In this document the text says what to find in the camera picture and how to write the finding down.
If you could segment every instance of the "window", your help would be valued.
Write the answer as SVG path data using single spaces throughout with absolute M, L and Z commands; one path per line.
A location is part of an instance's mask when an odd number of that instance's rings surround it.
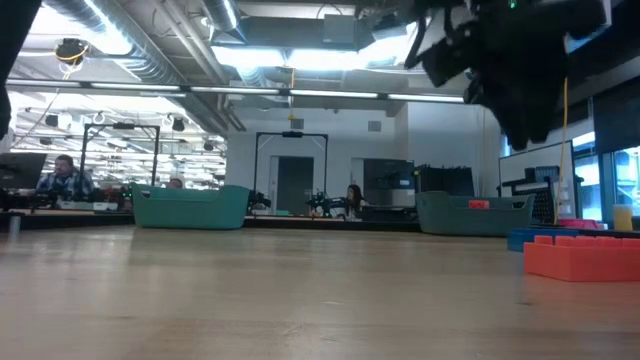
M 595 154 L 595 140 L 594 132 L 573 139 L 577 205 L 582 208 L 583 219 L 602 221 L 600 167 Z
M 579 202 L 582 205 L 582 218 L 602 220 L 602 204 L 600 198 L 600 168 L 598 157 L 591 155 L 576 159 L 576 175 L 582 178 L 578 186 Z
M 640 147 L 620 150 L 615 153 L 616 203 L 633 207 L 633 215 L 640 215 Z

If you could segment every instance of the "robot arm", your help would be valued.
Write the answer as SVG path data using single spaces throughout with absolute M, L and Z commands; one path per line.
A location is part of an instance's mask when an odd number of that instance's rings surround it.
M 467 0 L 475 16 L 453 29 L 462 0 L 416 0 L 418 34 L 406 68 L 422 64 L 434 86 L 470 69 L 465 102 L 490 109 L 516 150 L 544 142 L 568 73 L 564 37 L 580 39 L 606 21 L 601 0 Z M 421 54 L 430 9 L 445 10 L 446 37 Z

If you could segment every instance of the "doorway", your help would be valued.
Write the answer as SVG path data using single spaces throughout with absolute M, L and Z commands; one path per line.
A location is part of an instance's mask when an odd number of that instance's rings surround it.
M 308 215 L 305 204 L 313 194 L 313 158 L 280 157 L 278 161 L 278 212 Z

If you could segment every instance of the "yellow cable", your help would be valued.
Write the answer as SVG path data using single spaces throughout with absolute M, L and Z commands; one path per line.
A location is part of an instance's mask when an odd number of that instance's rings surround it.
M 569 122 L 569 78 L 564 79 L 564 124 L 562 125 L 562 151 L 560 155 L 560 174 L 558 174 L 558 190 L 556 191 L 556 211 L 553 224 L 558 225 L 558 212 L 560 211 L 560 190 L 562 189 L 564 171 L 564 148 L 567 141 L 567 123 Z
M 56 57 L 60 61 L 78 60 L 78 58 L 80 58 L 82 55 L 86 54 L 88 50 L 89 50 L 89 46 L 85 46 L 84 50 L 82 50 L 79 54 L 76 54 L 76 55 L 73 55 L 73 56 L 70 56 L 70 57 L 66 57 L 66 58 L 63 58 L 63 57 L 58 56 L 58 55 L 56 55 Z

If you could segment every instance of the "ceiling duct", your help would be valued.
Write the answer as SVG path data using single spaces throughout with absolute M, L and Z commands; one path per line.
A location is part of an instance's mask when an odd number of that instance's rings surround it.
M 178 70 L 116 1 L 44 0 L 44 3 L 70 21 L 83 25 L 94 35 L 112 37 L 112 42 L 128 42 L 131 51 L 123 56 L 123 59 L 130 57 L 132 60 L 118 61 L 118 64 L 143 83 L 186 83 Z M 185 98 L 168 100 L 193 114 L 194 121 L 203 130 L 221 134 L 228 130 L 228 125 L 223 118 L 212 112 L 195 95 L 188 94 Z
M 233 0 L 202 0 L 207 16 L 213 27 L 219 33 L 227 33 L 246 43 L 246 38 L 240 28 L 238 7 Z M 259 67 L 236 67 L 242 82 L 250 87 L 268 87 L 269 84 Z

